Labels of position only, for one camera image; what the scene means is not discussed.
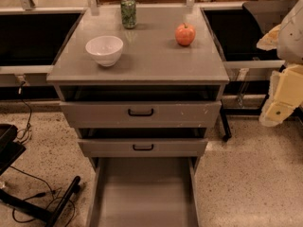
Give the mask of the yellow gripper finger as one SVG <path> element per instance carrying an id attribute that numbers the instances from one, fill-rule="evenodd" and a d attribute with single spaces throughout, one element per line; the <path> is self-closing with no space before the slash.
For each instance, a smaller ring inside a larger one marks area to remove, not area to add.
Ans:
<path id="1" fill-rule="evenodd" d="M 257 48 L 265 51 L 276 49 L 279 31 L 280 25 L 273 27 L 268 33 L 258 40 Z"/>
<path id="2" fill-rule="evenodd" d="M 261 109 L 259 122 L 274 127 L 287 119 L 303 103 L 303 66 L 289 64 L 270 77 L 269 98 Z"/>

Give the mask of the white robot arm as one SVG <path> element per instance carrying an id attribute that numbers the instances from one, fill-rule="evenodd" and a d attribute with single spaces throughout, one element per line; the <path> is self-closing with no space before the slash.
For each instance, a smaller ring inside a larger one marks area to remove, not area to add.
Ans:
<path id="1" fill-rule="evenodd" d="M 299 0 L 282 22 L 257 43 L 261 50 L 275 49 L 286 62 L 281 72 L 270 76 L 269 97 L 259 122 L 266 127 L 281 124 L 303 103 L 303 4 Z"/>

